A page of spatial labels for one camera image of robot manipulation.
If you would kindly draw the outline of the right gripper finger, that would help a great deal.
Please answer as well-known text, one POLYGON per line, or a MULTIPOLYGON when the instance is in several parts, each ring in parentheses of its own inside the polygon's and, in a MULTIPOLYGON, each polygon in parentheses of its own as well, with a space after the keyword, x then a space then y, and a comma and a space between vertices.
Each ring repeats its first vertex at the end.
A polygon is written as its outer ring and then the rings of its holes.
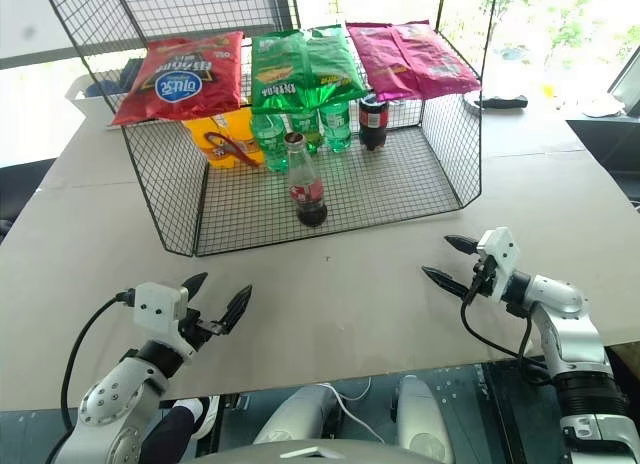
POLYGON ((449 274, 429 266, 422 266, 421 270, 431 281, 449 294, 461 300, 466 300, 470 296, 470 289, 455 281, 449 274))
POLYGON ((477 254, 478 241, 461 235, 446 235, 444 239, 456 250, 466 255, 477 254))

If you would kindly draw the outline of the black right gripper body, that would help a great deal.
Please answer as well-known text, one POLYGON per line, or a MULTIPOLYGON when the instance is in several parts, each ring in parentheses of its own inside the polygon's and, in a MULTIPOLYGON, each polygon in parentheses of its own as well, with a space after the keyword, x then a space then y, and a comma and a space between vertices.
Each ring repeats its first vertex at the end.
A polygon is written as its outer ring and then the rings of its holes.
POLYGON ((496 278, 497 263, 494 259, 479 259, 474 265, 474 277, 469 289, 470 295, 474 298, 480 294, 483 297, 490 297, 493 293, 496 278))

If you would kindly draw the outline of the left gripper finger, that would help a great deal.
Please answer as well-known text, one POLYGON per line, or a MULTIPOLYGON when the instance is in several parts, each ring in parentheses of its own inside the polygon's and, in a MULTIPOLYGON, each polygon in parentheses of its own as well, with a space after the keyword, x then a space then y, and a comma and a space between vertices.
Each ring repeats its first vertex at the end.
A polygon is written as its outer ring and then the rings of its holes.
POLYGON ((181 287, 184 288, 187 292, 187 300, 191 301, 200 290, 201 286, 205 282, 208 277, 207 272, 202 272, 196 275, 193 275, 187 278, 182 284, 181 287))
POLYGON ((227 305, 227 310, 219 320, 220 335, 228 335, 244 315, 252 294, 252 285, 241 289, 227 305))

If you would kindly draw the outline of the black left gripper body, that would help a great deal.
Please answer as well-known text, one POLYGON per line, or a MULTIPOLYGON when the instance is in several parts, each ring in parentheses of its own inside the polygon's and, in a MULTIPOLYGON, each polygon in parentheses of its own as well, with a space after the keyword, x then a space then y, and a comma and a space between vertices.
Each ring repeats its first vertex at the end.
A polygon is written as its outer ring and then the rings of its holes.
POLYGON ((188 308, 185 317, 179 321, 178 331, 195 351, 199 351, 213 336, 224 335, 225 327, 218 321, 204 320, 198 310, 188 308))

